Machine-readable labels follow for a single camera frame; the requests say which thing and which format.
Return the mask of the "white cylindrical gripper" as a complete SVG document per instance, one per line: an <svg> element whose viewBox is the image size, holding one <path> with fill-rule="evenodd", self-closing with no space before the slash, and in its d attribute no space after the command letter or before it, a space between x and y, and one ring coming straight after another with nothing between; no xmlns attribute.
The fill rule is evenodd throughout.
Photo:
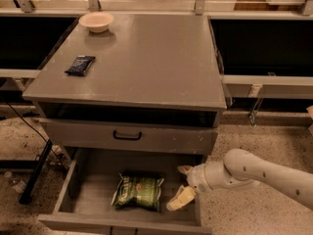
<svg viewBox="0 0 313 235"><path fill-rule="evenodd" d="M169 211L175 212L190 204L194 200L196 192L198 194L206 192L207 182L204 168L204 164L196 166L179 165L177 167L180 173L187 175L187 182L190 186L181 185L179 187L176 195L166 204Z"/></svg>

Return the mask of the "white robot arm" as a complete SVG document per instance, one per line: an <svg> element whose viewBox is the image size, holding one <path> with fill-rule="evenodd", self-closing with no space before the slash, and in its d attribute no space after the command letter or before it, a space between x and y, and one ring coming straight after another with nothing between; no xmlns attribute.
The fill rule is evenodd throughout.
<svg viewBox="0 0 313 235"><path fill-rule="evenodd" d="M260 182L313 209L312 173L267 162L243 149L228 151L219 162L179 165L177 169L187 176L188 185L181 185L166 204L172 212L191 203L197 194L221 188L245 189Z"/></svg>

